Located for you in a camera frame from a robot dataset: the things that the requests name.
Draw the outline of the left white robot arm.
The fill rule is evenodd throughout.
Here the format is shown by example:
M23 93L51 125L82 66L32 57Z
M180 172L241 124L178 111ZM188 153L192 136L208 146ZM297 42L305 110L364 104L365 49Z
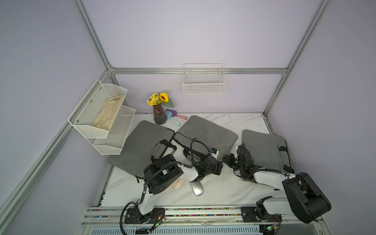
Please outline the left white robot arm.
M157 200L157 195L164 192L177 180L190 182L196 196L204 193L201 181L208 175L221 170L217 160L219 151L208 148L207 154L198 161L184 164L175 159L173 154L168 154L158 159L144 170L144 185L141 198L138 202L130 202L135 212L141 216L151 214Z

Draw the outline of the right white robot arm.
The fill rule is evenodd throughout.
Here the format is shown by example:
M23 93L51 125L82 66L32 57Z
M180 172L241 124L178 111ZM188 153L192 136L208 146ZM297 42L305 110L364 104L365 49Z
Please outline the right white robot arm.
M309 174L296 174L288 166L278 170L257 165L245 144L238 146L236 154L226 155L222 160L243 181L255 181L285 193L284 197L270 195L256 202L251 218L257 222L289 215L309 224L332 209L330 201Z

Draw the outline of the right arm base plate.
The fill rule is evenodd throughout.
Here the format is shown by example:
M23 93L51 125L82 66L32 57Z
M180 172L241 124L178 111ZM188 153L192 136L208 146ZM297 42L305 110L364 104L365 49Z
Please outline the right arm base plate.
M249 222L281 222L282 218L279 214L268 214L261 207L241 207L242 220Z

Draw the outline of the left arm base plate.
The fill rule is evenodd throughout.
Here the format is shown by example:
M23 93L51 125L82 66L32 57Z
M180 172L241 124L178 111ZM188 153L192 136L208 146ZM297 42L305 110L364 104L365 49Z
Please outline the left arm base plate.
M138 207L127 209L124 217L125 224L154 224L159 217L165 215L165 208L154 208L152 212L142 215Z

